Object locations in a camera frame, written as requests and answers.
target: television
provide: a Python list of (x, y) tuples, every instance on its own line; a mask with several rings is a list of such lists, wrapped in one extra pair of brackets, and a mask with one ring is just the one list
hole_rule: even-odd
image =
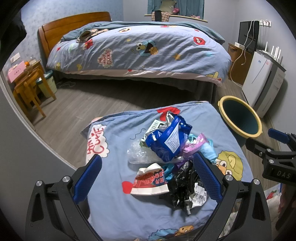
[(247, 39), (247, 42), (245, 44), (247, 52), (253, 54), (256, 51), (258, 38), (259, 38), (259, 21), (246, 21), (246, 22), (240, 23), (238, 43), (241, 45), (244, 45)]

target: trash can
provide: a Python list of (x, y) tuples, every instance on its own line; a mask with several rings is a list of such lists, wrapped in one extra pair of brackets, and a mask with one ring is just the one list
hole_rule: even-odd
[[(48, 72), (46, 72), (44, 74), (44, 78), (46, 79), (50, 89), (52, 90), (53, 93), (56, 93), (57, 91), (57, 86), (54, 82), (54, 77), (52, 76), (53, 74), (53, 71), (50, 70)], [(39, 78), (36, 80), (36, 84), (39, 86), (39, 88), (41, 89), (41, 91), (43, 92), (43, 94), (45, 95), (46, 98), (49, 98), (50, 97), (50, 94), (48, 92), (48, 90), (46, 89), (45, 85), (43, 84), (42, 82), (42, 79)]]
[(240, 147), (245, 145), (247, 138), (261, 135), (260, 118), (246, 102), (234, 96), (224, 96), (218, 106), (220, 115)]

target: small box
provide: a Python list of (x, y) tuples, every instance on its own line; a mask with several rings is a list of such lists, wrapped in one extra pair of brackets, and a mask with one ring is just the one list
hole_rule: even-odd
[(19, 63), (17, 66), (13, 67), (8, 72), (8, 78), (10, 83), (12, 83), (25, 69), (26, 69), (26, 65), (24, 61)]

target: bed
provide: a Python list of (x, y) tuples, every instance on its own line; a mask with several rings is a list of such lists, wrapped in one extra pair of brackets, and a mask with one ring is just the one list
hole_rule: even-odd
[(208, 102), (188, 102), (172, 107), (143, 111), (128, 111), (95, 119), (82, 135), (88, 140), (86, 162), (93, 154), (102, 157), (102, 170), (89, 194), (90, 223), (103, 240), (160, 241), (169, 237), (192, 240), (214, 208), (216, 201), (207, 199), (201, 207), (184, 211), (173, 210), (158, 196), (133, 196), (127, 184), (133, 183), (137, 171), (147, 167), (128, 162), (127, 150), (135, 139), (140, 139), (154, 120), (161, 119), (167, 111), (179, 113), (191, 133), (201, 132), (214, 143), (218, 166), (225, 174), (237, 180), (250, 182), (250, 166), (220, 114)]
[[(143, 80), (191, 91), (197, 100), (215, 101), (216, 88), (231, 65), (218, 33), (186, 22), (110, 20), (108, 12), (93, 12), (41, 26), (47, 67), (66, 78)], [(109, 31), (86, 43), (76, 43), (76, 38), (59, 42), (85, 25)]]

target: wooden chair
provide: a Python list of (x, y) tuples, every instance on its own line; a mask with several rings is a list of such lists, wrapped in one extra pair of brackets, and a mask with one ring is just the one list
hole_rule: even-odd
[(52, 96), (54, 100), (56, 100), (55, 94), (50, 89), (46, 79), (44, 78), (43, 72), (39, 68), (34, 68), (26, 71), (27, 75), (24, 76), (21, 81), (18, 82), (18, 84), (15, 87), (15, 91), (17, 94), (20, 94), (22, 99), (24, 100), (26, 106), (28, 108), (32, 108), (30, 102), (33, 101), (33, 103), (36, 105), (37, 109), (40, 111), (40, 113), (43, 115), (43, 117), (46, 117), (45, 113), (41, 109), (41, 101), (39, 100), (36, 91), (33, 89), (33, 87), (36, 85), (35, 82), (38, 78), (42, 79), (42, 82), (46, 89), (48, 90), (49, 94)]
[(20, 106), (21, 110), (23, 111), (23, 113), (26, 115), (26, 117), (30, 120), (30, 115), (28, 110), (26, 109), (26, 107), (24, 106), (24, 104), (22, 103), (22, 101), (20, 100), (20, 98), (18, 97), (17, 92), (14, 90), (13, 91), (13, 96), (16, 100), (16, 102), (18, 103), (18, 105)]

